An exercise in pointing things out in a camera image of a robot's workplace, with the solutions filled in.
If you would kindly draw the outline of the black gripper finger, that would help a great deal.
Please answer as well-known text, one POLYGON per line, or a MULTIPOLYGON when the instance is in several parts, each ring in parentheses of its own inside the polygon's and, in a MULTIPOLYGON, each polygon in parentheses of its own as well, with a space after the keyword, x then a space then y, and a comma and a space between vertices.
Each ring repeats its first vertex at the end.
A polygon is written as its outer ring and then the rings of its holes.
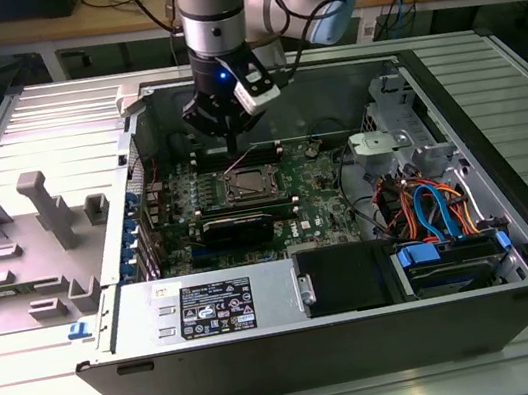
POLYGON ((230 119, 210 97, 195 94, 182 108, 182 117, 185 123, 204 135, 223 138, 228 154, 235 153, 230 119))
POLYGON ((260 112, 257 115, 249 115, 247 112, 242 112, 233 114, 229 117, 229 125, 234 152, 238 151, 238 137, 242 133, 252 131, 252 129, 257 125, 263 115, 264 112, 260 112))

